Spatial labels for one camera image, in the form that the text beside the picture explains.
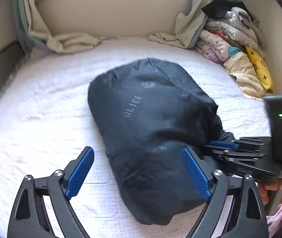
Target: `pile of bedding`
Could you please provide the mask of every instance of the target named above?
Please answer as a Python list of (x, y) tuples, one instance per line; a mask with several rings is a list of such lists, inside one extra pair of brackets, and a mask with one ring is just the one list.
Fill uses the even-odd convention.
[[(221, 64), (192, 49), (143, 38), (104, 40), (93, 50), (71, 55), (33, 55), (0, 100), (0, 237), (5, 238), (15, 196), (27, 174), (49, 176), (64, 169), (85, 146), (95, 162), (72, 207), (90, 237), (183, 238), (203, 206), (175, 215), (167, 226), (142, 225), (127, 209), (105, 155), (105, 145), (87, 104), (90, 82), (98, 75), (136, 60), (153, 57), (181, 65), (219, 106), (225, 131), (235, 138), (269, 136), (263, 102), (246, 99)], [(230, 201), (225, 212), (230, 210)], [(45, 204), (57, 237), (63, 237), (48, 197)], [(213, 237), (221, 235), (227, 218)]]
[(264, 62), (267, 41), (259, 20), (242, 2), (214, 0), (202, 8), (209, 17), (194, 49), (214, 63), (223, 64), (247, 98), (274, 92)]

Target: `beige curtain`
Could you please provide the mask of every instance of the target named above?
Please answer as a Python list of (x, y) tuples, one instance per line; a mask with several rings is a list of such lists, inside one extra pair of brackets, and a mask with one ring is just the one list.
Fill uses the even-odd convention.
[(172, 35), (159, 32), (151, 34), (148, 39), (175, 47), (192, 48), (206, 21), (206, 15), (201, 8), (212, 1), (193, 0), (192, 10), (189, 15), (185, 15), (182, 12), (178, 14)]
[(53, 36), (36, 8), (35, 0), (24, 0), (28, 32), (44, 41), (48, 48), (57, 53), (72, 53), (91, 49), (100, 39), (87, 33), (65, 33)]

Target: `bed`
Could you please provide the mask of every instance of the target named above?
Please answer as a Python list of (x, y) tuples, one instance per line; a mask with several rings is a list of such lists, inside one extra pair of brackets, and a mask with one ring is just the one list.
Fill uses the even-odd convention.
[[(174, 216), (167, 226), (141, 225), (127, 210), (87, 103), (89, 83), (96, 76), (148, 57), (172, 61), (187, 70), (219, 105), (224, 130), (233, 132), (236, 138), (270, 135), (263, 103), (244, 98), (223, 66), (207, 61), (193, 49), (144, 38), (113, 38), (76, 55), (36, 51), (0, 100), (1, 237), (6, 236), (23, 176), (38, 178), (63, 169), (85, 146), (94, 149), (95, 162), (72, 206), (91, 237), (186, 236), (202, 207)], [(49, 200), (45, 202), (52, 217), (52, 206)], [(56, 236), (63, 237), (56, 219), (51, 224)]]
[[(146, 38), (154, 32), (172, 34), (175, 18), (180, 11), (190, 12), (191, 0), (35, 1), (52, 35), (75, 29), (89, 32), (101, 42), (91, 50), (74, 54), (35, 49), (17, 73), (10, 76), (9, 85), (3, 88), (0, 99), (0, 237), (7, 236), (9, 216), (23, 177), (26, 174), (34, 178), (49, 176), (75, 159), (85, 146), (94, 149), (95, 162), (71, 203), (90, 237), (186, 237), (202, 206), (175, 215), (167, 226), (145, 226), (138, 223), (124, 205), (105, 155), (102, 137), (88, 107), (90, 82), (110, 69), (143, 58), (178, 63), (215, 100), (224, 130), (232, 132), (235, 138), (270, 136), (263, 102), (245, 98), (222, 65), (206, 60), (195, 50)], [(85, 8), (92, 10), (95, 17), (90, 17), (88, 9), (81, 13), (82, 6), (78, 4), (83, 2), (89, 4)], [(279, 68), (282, 56), (278, 56), (278, 52), (282, 53), (282, 32), (278, 31), (282, 28), (282, 8), (276, 0), (243, 2), (264, 24), (269, 43), (266, 60), (272, 65), (276, 86), (282, 92)], [(259, 3), (270, 9), (264, 10)], [(19, 44), (24, 52), (28, 51), (19, 29), (14, 26), (15, 13), (11, 0), (0, 0), (0, 51), (3, 50), (0, 53), (0, 89), (4, 76), (21, 58)], [(271, 24), (268, 13), (278, 15), (275, 25)], [(44, 199), (55, 235), (62, 238), (50, 200)], [(228, 197), (213, 237), (221, 235), (230, 205)]]

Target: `white bedspread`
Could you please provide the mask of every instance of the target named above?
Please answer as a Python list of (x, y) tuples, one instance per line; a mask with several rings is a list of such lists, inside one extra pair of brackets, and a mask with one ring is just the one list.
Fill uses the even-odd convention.
[[(200, 208), (174, 216), (167, 226), (138, 223), (121, 200), (102, 138), (87, 103), (89, 83), (99, 74), (134, 60), (154, 57), (180, 64), (219, 105), (223, 128), (235, 138), (269, 136), (262, 102), (246, 99), (223, 66), (196, 51), (142, 38), (105, 40), (73, 55), (34, 57), (0, 101), (0, 237), (6, 237), (11, 208), (26, 174), (45, 177), (64, 169), (85, 146), (95, 162), (72, 206), (92, 238), (183, 238)], [(55, 235), (63, 237), (50, 200)]]

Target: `leopard print fabric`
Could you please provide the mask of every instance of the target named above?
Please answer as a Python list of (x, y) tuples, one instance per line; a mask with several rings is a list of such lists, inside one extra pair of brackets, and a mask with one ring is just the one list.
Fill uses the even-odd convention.
[(222, 38), (224, 41), (226, 41), (230, 46), (232, 47), (236, 47), (238, 49), (240, 49), (242, 52), (244, 52), (245, 54), (247, 54), (247, 50), (245, 47), (243, 47), (242, 45), (240, 45), (237, 41), (231, 39), (228, 35), (228, 33), (224, 30), (208, 30), (210, 33)]

